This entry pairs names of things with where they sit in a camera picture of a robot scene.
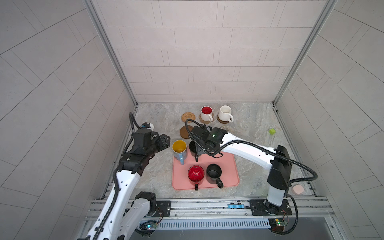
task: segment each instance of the gray marble surface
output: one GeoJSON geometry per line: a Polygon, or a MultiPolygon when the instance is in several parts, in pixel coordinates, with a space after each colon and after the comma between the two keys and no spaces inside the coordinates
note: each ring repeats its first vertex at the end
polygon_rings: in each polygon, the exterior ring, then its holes
{"type": "MultiPolygon", "coordinates": [[[[222,105],[225,104],[209,104],[214,110],[215,117],[222,105]]],[[[227,105],[232,108],[234,122],[222,124],[214,117],[214,121],[208,124],[209,126],[230,126],[234,129],[233,134],[235,136],[259,145],[268,147],[285,146],[290,157],[294,159],[294,155],[270,103],[228,103],[227,105]],[[271,128],[276,130],[273,136],[268,132],[271,128]]],[[[191,140],[183,139],[179,134],[180,128],[184,125],[181,121],[181,115],[185,112],[192,112],[196,115],[197,121],[200,122],[199,114],[203,106],[203,103],[141,104],[138,107],[135,119],[138,124],[143,122],[153,123],[156,132],[159,134],[165,133],[171,137],[171,144],[181,139],[188,145],[191,140]]],[[[237,187],[177,191],[172,188],[173,151],[172,147],[169,147],[157,153],[149,161],[149,165],[144,170],[132,196],[135,196],[140,191],[154,192],[157,198],[266,196],[268,193],[268,183],[266,181],[268,171],[256,163],[239,156],[235,156],[235,161],[240,178],[240,183],[237,187]]],[[[297,177],[303,177],[303,173],[299,167],[294,165],[291,179],[297,177]]],[[[310,195],[309,185],[304,182],[300,184],[305,189],[302,195],[310,195]]]]}

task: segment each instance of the black mug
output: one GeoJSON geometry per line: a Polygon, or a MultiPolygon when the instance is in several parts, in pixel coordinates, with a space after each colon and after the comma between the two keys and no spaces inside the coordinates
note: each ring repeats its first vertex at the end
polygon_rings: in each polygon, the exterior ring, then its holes
{"type": "Polygon", "coordinates": [[[197,154],[196,143],[194,141],[189,143],[189,150],[191,151],[191,155],[195,157],[196,162],[198,162],[199,156],[197,154]]]}
{"type": "Polygon", "coordinates": [[[209,183],[216,183],[219,188],[223,188],[224,184],[220,180],[221,168],[217,164],[210,164],[207,167],[207,178],[209,183]]]}

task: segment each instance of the mug handle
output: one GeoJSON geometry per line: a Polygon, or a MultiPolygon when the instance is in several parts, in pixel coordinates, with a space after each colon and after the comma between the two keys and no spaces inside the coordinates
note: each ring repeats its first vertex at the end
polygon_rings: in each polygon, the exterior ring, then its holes
{"type": "Polygon", "coordinates": [[[218,186],[220,189],[224,187],[224,184],[223,184],[223,182],[220,180],[220,178],[216,179],[216,184],[217,184],[217,186],[218,186]]]}
{"type": "Polygon", "coordinates": [[[179,158],[180,158],[181,165],[184,165],[183,154],[179,153],[179,158]]]}
{"type": "Polygon", "coordinates": [[[229,121],[229,122],[233,122],[233,116],[232,116],[232,114],[229,114],[229,116],[230,116],[230,119],[228,119],[228,121],[229,121]]]}

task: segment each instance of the red mug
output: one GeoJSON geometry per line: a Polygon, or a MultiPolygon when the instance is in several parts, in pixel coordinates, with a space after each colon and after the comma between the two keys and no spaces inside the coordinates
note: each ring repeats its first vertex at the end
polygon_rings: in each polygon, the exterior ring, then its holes
{"type": "Polygon", "coordinates": [[[199,189],[199,184],[204,179],[204,169],[199,165],[194,165],[188,170],[188,178],[193,185],[195,185],[195,190],[199,189]]]}

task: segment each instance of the gray wall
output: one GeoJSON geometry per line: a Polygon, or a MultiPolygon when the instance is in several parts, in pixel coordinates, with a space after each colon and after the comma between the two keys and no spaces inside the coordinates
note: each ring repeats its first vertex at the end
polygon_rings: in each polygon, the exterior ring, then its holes
{"type": "Polygon", "coordinates": [[[0,33],[1,239],[67,240],[134,106],[80,0],[0,1],[0,33]]]}
{"type": "Polygon", "coordinates": [[[138,102],[271,102],[326,1],[93,3],[138,102]]]}
{"type": "Polygon", "coordinates": [[[384,239],[383,12],[339,0],[277,104],[349,239],[384,239]]]}

